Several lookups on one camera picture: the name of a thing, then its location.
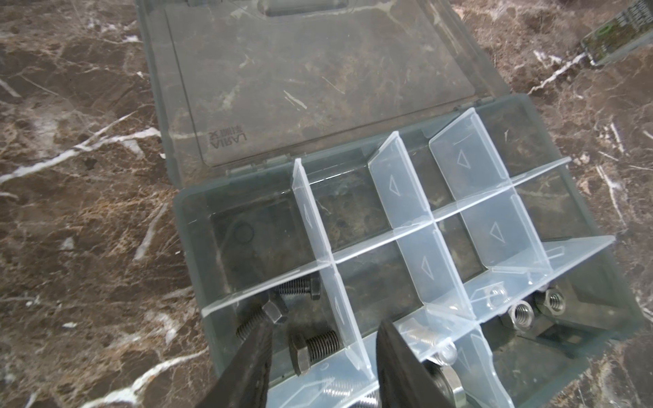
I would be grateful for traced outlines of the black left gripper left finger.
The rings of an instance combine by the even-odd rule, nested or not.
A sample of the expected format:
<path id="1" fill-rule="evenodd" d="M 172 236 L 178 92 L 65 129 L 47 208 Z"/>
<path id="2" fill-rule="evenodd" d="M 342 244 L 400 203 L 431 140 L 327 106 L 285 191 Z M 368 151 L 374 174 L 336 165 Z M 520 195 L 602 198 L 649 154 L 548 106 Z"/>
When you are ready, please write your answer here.
<path id="1" fill-rule="evenodd" d="M 272 362 L 271 323 L 258 323 L 196 407 L 265 407 Z"/>

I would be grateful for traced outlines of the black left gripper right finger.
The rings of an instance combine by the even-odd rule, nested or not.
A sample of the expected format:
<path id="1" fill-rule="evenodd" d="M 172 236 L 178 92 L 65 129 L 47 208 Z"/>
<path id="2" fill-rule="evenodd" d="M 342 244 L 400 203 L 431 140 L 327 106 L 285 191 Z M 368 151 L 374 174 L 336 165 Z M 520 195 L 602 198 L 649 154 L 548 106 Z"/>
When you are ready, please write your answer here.
<path id="1" fill-rule="evenodd" d="M 453 407 L 390 320 L 379 325 L 376 362 L 382 407 Z"/>

